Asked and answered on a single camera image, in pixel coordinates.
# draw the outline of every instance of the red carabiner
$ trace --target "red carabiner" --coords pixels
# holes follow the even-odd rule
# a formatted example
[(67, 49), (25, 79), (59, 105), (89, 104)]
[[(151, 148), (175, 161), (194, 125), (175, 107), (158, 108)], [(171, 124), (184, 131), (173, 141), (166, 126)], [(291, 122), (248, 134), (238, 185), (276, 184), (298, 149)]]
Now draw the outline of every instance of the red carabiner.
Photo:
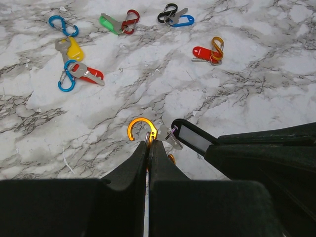
[[(132, 19), (132, 20), (127, 20), (128, 15), (131, 14), (131, 13), (134, 13), (134, 14), (137, 16), (137, 18)], [(129, 10), (129, 11), (127, 12), (127, 17), (126, 17), (125, 21), (122, 22), (122, 30), (123, 30), (123, 32), (124, 32), (125, 34), (128, 34), (128, 35), (134, 33), (134, 31), (135, 31), (135, 25), (136, 25), (136, 23), (139, 21), (139, 18), (140, 18), (140, 15), (139, 15), (139, 13), (138, 13), (136, 10), (133, 10), (133, 9)], [(133, 29), (132, 29), (131, 31), (127, 31), (127, 30), (126, 30), (129, 25), (134, 25), (134, 27), (133, 27)]]

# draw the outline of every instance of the red key tag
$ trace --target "red key tag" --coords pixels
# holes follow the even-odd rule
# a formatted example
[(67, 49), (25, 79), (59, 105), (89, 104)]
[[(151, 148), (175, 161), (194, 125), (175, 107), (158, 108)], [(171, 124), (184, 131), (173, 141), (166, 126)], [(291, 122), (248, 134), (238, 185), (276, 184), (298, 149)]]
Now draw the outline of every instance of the red key tag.
[[(79, 65), (75, 65), (74, 68), (72, 69), (72, 71), (75, 72), (78, 69), (78, 67), (79, 67)], [(98, 71), (96, 69), (93, 69), (93, 68), (87, 68), (87, 69), (92, 75), (94, 75), (94, 76), (100, 78), (101, 80), (103, 80), (104, 76), (103, 76), (102, 72), (100, 72), (100, 71)], [(97, 84), (95, 81), (93, 81), (93, 80), (91, 80), (91, 79), (89, 79), (87, 77), (81, 77), (80, 79), (85, 80), (86, 82), (89, 82), (89, 83)]]
[(192, 50), (192, 53), (193, 53), (193, 55), (196, 58), (200, 58), (200, 59), (204, 59), (206, 61), (210, 61), (213, 64), (218, 64), (219, 61), (214, 60), (211, 57), (211, 55), (214, 55), (215, 57), (220, 57), (221, 56), (221, 54), (218, 53), (218, 52), (214, 52), (214, 51), (212, 51), (210, 49), (202, 48), (200, 46), (194, 47), (193, 50)]

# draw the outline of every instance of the black carabiner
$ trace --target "black carabiner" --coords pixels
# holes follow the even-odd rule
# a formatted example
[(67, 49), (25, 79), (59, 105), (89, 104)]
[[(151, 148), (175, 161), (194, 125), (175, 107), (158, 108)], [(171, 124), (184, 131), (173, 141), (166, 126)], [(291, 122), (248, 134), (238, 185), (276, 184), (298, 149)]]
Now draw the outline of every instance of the black carabiner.
[[(171, 10), (171, 11), (166, 11), (168, 8), (170, 7), (174, 7), (175, 9)], [(169, 3), (167, 4), (167, 6), (165, 7), (165, 9), (163, 10), (162, 13), (160, 13), (157, 17), (158, 21), (160, 23), (166, 23), (166, 22), (169, 22), (170, 21), (170, 17), (174, 14), (176, 14), (178, 10), (178, 6), (177, 4), (174, 4), (174, 3)]]

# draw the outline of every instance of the key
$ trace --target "key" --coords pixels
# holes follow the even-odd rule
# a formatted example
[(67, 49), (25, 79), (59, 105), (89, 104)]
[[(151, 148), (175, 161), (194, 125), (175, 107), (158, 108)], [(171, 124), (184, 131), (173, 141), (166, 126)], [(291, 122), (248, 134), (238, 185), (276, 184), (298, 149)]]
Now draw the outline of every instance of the key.
[(170, 131), (165, 125), (161, 125), (159, 130), (160, 130), (161, 134), (157, 135), (158, 140), (166, 141), (167, 143), (172, 145), (172, 147), (176, 150), (182, 150), (183, 147), (182, 147), (181, 143), (178, 141), (178, 139), (175, 138), (175, 136), (173, 134), (171, 134), (169, 136), (169, 138), (166, 140), (166, 137), (168, 136)]
[(76, 71), (69, 71), (71, 75), (73, 75), (76, 78), (87, 77), (99, 85), (105, 85), (104, 81), (102, 81), (100, 78), (96, 77), (95, 75), (91, 74), (91, 72), (88, 70), (88, 67), (85, 64), (81, 62), (75, 62), (73, 68), (76, 65), (78, 65), (79, 67), (77, 68)]
[(57, 39), (55, 40), (55, 49), (59, 52), (61, 52), (61, 55), (63, 56), (64, 64), (69, 61), (67, 52), (69, 47), (71, 46), (70, 40), (68, 38), (63, 39)]
[(177, 24), (179, 23), (179, 19), (180, 19), (180, 16), (187, 13), (188, 12), (188, 9), (187, 8), (184, 8), (182, 9), (181, 11), (177, 12), (176, 14), (174, 14), (169, 21), (169, 24), (170, 25), (174, 25), (174, 24)]

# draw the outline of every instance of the yellow key tag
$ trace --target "yellow key tag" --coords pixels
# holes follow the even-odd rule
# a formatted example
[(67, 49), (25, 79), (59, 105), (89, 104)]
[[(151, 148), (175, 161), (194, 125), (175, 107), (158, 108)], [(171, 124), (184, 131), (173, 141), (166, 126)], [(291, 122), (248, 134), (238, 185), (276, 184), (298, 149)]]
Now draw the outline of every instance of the yellow key tag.
[(69, 37), (71, 46), (68, 48), (67, 55), (70, 60), (82, 61), (84, 54), (81, 48), (79, 47), (78, 43), (73, 37)]

